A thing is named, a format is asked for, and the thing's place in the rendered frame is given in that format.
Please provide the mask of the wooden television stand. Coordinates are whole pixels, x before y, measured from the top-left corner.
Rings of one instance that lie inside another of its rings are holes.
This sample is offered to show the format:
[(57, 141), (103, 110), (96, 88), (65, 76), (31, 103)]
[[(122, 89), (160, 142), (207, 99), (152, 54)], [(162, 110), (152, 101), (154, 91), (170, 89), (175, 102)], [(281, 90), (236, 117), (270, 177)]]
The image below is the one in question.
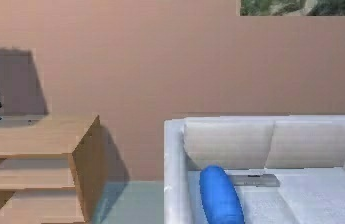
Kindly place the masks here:
[(92, 224), (105, 178), (100, 119), (0, 120), (0, 224)]

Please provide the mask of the white sofa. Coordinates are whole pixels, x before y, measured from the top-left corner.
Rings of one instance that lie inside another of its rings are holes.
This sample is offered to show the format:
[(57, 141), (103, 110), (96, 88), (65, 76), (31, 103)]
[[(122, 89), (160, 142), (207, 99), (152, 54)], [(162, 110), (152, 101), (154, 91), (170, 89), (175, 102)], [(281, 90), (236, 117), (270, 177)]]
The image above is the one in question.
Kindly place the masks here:
[(235, 186), (245, 224), (345, 224), (345, 115), (219, 116), (164, 123), (164, 224), (208, 224), (200, 172), (274, 174)]

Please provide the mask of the blue cylinder cushion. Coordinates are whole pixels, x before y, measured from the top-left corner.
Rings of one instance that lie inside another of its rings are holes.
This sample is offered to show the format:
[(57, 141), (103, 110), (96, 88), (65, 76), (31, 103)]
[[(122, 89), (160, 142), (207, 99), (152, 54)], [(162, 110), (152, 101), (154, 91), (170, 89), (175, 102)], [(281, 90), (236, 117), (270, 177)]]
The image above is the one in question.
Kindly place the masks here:
[(212, 165), (203, 169), (199, 186), (208, 224), (245, 224), (240, 199), (222, 167)]

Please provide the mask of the grey remote control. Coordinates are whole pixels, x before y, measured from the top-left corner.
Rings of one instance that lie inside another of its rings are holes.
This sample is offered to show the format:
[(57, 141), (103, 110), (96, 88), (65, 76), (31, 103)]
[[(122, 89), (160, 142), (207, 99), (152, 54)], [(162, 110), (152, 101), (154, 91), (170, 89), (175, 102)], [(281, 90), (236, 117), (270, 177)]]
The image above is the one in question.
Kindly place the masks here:
[(274, 174), (230, 175), (235, 186), (279, 187), (280, 181)]

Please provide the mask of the green framed picture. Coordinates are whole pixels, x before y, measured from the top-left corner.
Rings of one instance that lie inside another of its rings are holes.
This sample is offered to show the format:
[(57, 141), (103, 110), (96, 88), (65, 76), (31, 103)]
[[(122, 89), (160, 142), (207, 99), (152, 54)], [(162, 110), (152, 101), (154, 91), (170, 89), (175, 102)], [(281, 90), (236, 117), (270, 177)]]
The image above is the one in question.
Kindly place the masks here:
[(345, 0), (241, 0), (241, 16), (345, 16)]

